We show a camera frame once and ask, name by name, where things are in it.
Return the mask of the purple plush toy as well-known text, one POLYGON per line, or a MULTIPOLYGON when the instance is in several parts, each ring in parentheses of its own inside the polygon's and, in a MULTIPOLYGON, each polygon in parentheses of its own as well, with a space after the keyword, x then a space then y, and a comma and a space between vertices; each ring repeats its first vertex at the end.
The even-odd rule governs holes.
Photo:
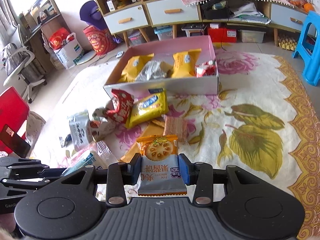
POLYGON ((97 3, 93 0, 86 2, 80 8, 80 19, 99 30, 107 29, 107 24, 100 12, 97 3))

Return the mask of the yellow snack packet in box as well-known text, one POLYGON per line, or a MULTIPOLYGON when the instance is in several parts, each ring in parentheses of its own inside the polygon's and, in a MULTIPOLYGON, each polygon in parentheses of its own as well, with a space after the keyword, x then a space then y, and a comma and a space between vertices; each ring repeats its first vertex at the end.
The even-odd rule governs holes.
POLYGON ((117 83, 133 82, 143 67, 154 57, 154 53, 148 55, 133 56, 127 62, 125 68, 121 73, 120 79, 117 83))

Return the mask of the dark desk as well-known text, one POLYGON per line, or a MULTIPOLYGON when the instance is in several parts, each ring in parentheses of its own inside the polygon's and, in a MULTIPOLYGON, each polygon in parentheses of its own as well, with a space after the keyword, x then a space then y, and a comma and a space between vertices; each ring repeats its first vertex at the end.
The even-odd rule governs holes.
POLYGON ((60 28, 70 31, 55 0, 31 0, 31 6, 19 14, 26 32, 24 45, 35 54, 36 63, 48 74, 52 69, 64 66, 49 45, 49 38, 60 28))

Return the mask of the blue plastic stool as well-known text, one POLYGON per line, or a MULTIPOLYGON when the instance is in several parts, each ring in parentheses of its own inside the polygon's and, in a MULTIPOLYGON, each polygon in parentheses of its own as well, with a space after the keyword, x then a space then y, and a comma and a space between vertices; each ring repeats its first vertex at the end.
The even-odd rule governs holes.
POLYGON ((302 31, 292 57, 296 58, 298 55, 304 61, 302 72, 304 80, 312 86, 317 86, 319 83, 319 14, 314 11, 309 11, 303 23, 302 31), (307 42, 311 25, 316 30, 314 44, 307 42))

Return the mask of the white brown biscuit packet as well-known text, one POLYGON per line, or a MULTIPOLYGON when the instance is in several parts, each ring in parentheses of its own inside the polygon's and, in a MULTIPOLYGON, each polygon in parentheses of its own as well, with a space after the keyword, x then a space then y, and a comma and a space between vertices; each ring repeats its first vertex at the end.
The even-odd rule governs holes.
POLYGON ((106 117, 105 112, 105 108, 97 108, 92 114, 93 120, 90 121, 90 128, 95 141, 104 140, 116 128, 116 122, 106 117))

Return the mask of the red storage box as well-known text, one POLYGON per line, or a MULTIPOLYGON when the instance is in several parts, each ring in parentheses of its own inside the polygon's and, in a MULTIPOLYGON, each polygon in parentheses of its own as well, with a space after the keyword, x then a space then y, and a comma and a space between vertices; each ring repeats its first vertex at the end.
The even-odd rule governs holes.
POLYGON ((209 28, 208 35, 213 43, 236 43, 237 31, 227 28, 209 28))

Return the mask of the red white snack packet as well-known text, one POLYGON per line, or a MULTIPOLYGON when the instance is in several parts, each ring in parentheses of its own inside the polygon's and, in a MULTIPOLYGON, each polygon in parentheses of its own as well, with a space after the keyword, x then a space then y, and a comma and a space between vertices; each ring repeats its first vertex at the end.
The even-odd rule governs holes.
POLYGON ((134 96, 121 89, 112 89, 111 93, 117 104, 113 110, 105 110, 104 116, 115 122, 126 124, 134 104, 134 96))

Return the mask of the red cylindrical drum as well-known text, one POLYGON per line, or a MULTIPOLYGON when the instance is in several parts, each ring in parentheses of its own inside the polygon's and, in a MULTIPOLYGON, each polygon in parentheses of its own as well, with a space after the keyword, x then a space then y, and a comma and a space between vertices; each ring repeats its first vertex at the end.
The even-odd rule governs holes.
POLYGON ((83 32, 97 55, 105 55, 114 50, 117 46, 116 42, 113 40, 113 36, 107 28, 100 30, 93 25, 89 25, 83 32))

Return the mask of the yellow blue-label snack packet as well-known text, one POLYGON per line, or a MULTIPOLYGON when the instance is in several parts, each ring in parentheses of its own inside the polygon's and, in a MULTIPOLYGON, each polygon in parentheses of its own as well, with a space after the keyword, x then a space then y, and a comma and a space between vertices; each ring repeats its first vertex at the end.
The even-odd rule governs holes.
POLYGON ((169 111, 167 91, 162 90, 142 98, 133 104, 125 127, 131 129, 138 124, 150 121, 167 114, 169 111))

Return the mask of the white silver snack bag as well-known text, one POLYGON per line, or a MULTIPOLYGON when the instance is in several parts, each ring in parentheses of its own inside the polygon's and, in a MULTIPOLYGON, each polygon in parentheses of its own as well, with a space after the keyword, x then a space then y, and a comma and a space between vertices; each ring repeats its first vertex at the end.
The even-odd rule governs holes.
POLYGON ((84 149, 93 141, 88 110, 70 116, 69 127, 76 152, 84 149))

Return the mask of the pink cardboard box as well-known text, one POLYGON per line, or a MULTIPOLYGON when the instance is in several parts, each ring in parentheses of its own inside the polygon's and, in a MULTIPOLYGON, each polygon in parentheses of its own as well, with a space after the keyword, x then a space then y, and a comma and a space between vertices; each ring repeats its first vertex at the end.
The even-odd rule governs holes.
POLYGON ((112 89, 124 90, 135 98, 143 98, 161 89, 171 94, 182 95, 216 95, 219 90, 219 71, 213 43, 209 36, 180 37, 176 39, 153 41, 127 49, 108 77, 104 90, 112 96, 112 89), (171 77, 174 71, 174 57, 176 53, 199 49, 200 54, 196 65, 212 62, 215 73, 201 77, 171 77), (134 56, 152 55, 146 72, 141 72, 144 80, 133 78, 132 82, 120 81, 121 74, 134 56))

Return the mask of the wafer biscuit clear packet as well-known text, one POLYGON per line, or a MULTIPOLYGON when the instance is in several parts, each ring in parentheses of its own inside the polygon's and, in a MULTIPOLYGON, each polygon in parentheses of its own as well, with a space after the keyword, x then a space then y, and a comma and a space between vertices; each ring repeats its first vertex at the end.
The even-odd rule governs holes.
POLYGON ((184 118, 166 116, 163 135, 176 135, 179 142, 186 142, 187 124, 187 120, 184 118))

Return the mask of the wooden tv cabinet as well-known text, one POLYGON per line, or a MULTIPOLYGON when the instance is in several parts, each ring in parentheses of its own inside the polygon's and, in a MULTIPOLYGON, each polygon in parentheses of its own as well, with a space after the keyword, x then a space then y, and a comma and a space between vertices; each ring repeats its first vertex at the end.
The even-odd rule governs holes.
POLYGON ((204 4, 186 6, 182 0, 95 0, 111 34, 144 27, 170 25, 177 34, 177 25, 185 23, 229 22, 266 25, 273 29, 301 31, 307 12, 299 0, 287 0, 294 7, 253 0, 209 0, 204 4))

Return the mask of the grey white striped packet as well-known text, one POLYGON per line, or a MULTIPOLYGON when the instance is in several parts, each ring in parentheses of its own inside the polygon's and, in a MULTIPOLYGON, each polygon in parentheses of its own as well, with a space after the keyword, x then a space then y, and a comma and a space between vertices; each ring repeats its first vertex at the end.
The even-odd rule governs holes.
POLYGON ((138 74, 135 81, 150 81, 167 78, 173 66, 165 61, 149 61, 138 74))

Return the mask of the red white candy packet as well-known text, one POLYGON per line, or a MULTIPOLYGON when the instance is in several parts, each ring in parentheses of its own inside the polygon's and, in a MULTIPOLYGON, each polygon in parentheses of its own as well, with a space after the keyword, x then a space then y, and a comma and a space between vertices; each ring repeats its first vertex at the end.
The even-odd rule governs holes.
POLYGON ((216 75, 216 70, 216 62, 213 60, 196 65, 195 67, 196 77, 214 76, 216 75))

